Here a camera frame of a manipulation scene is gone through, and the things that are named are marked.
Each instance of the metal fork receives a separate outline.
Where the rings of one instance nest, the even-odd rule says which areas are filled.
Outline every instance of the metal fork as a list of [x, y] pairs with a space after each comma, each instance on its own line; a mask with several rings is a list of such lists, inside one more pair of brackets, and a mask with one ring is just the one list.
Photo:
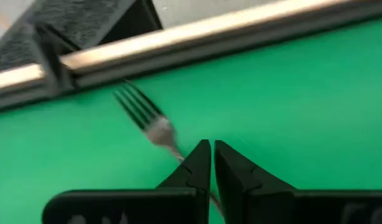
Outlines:
[[[156, 146], [163, 146], [176, 157], [181, 163], [184, 156], [181, 155], [175, 142], [175, 130], [165, 114], [145, 95], [140, 89], [128, 80], [114, 92], [114, 97], [122, 106], [123, 110], [136, 123], [147, 136], [148, 140]], [[210, 192], [210, 200], [223, 215], [217, 196]]]

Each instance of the green surface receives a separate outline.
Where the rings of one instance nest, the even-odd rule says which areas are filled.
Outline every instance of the green surface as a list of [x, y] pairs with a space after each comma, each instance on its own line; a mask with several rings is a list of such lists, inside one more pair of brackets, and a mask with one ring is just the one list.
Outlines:
[[[173, 121], [184, 153], [222, 139], [300, 189], [382, 189], [382, 20], [136, 84]], [[63, 190], [150, 188], [175, 169], [112, 91], [0, 114], [0, 223], [40, 223]], [[211, 223], [222, 223], [212, 206]]]

